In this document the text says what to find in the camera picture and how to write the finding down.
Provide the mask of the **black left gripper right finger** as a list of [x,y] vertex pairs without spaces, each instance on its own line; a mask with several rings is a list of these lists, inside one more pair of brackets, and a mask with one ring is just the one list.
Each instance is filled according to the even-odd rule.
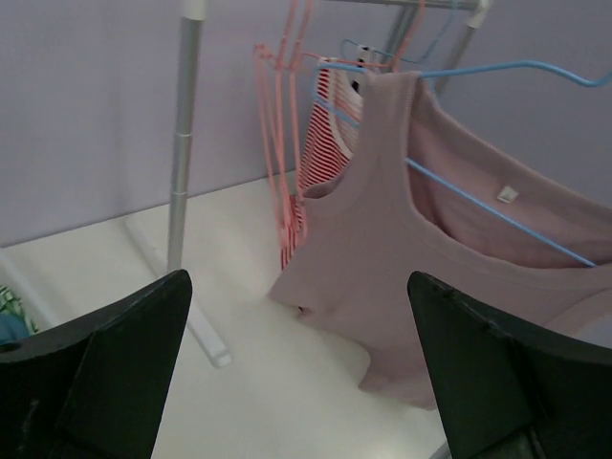
[[451,458],[608,458],[611,351],[415,272],[407,294]]

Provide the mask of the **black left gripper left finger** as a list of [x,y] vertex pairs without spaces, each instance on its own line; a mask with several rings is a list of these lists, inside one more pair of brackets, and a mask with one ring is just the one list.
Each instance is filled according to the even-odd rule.
[[1,345],[4,458],[149,458],[192,299],[187,271]]

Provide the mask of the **blue tank top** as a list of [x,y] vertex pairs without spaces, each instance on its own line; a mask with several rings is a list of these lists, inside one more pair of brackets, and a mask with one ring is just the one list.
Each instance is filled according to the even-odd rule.
[[4,345],[30,336],[26,323],[18,316],[0,316],[0,344]]

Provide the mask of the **green striped tank top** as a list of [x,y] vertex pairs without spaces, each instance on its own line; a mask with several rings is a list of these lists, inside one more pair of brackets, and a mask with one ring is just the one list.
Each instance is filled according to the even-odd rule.
[[32,317],[29,316],[23,308],[21,297],[6,285],[1,286],[1,314],[20,319],[31,335],[39,332],[39,328],[36,326]]

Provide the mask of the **pink lilac tank top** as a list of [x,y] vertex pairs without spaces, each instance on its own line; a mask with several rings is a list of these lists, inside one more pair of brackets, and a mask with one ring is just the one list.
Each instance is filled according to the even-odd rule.
[[307,234],[271,289],[316,328],[362,345],[361,389],[423,409],[435,399],[406,292],[431,274],[491,306],[568,336],[611,313],[611,262],[590,268],[524,268],[419,232],[379,178],[385,164],[354,159],[303,195]]

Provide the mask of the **red striped tank top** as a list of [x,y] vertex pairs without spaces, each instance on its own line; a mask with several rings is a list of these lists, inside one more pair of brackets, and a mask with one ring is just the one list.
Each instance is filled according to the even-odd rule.
[[318,103],[313,104],[301,150],[296,193],[289,196],[290,219],[285,224],[281,244],[282,267],[290,262],[303,233],[301,195],[310,186],[338,177],[351,160],[358,139],[358,130],[352,122],[361,118],[362,97],[353,88],[348,74],[341,70],[321,70],[317,77],[317,94],[333,102],[350,120],[331,114]]

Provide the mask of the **silver white clothes rack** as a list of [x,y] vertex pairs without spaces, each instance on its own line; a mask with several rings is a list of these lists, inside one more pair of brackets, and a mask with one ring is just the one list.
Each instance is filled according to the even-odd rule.
[[[470,21],[466,26],[479,27],[493,1],[425,1],[425,8],[470,11]],[[192,146],[192,127],[196,101],[196,82],[198,76],[198,57],[201,29],[207,17],[208,1],[181,1],[181,38],[178,64],[178,84],[176,117],[173,136],[173,156],[170,187],[169,230],[167,255],[147,237],[139,225],[137,217],[125,217],[123,223],[132,242],[138,248],[151,272],[162,276],[168,271],[181,268],[185,224],[186,203],[189,180],[189,165]],[[192,299],[187,328],[196,338],[200,348],[210,363],[221,368],[231,363],[230,350],[213,329],[204,313]]]

